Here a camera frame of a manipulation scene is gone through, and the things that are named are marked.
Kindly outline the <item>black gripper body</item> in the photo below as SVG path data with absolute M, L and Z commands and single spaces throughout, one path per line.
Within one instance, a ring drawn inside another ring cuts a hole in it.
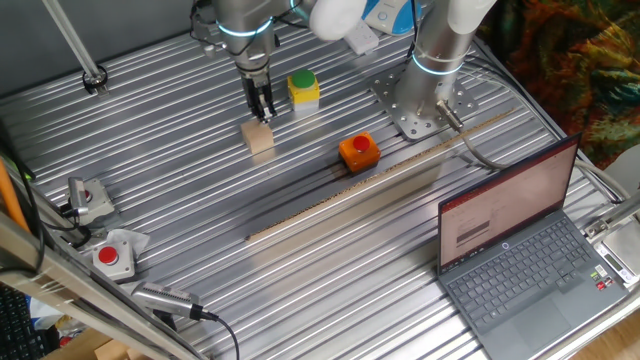
M 265 101 L 273 100 L 269 71 L 242 72 L 242 85 L 248 101 L 258 101 L 263 97 Z

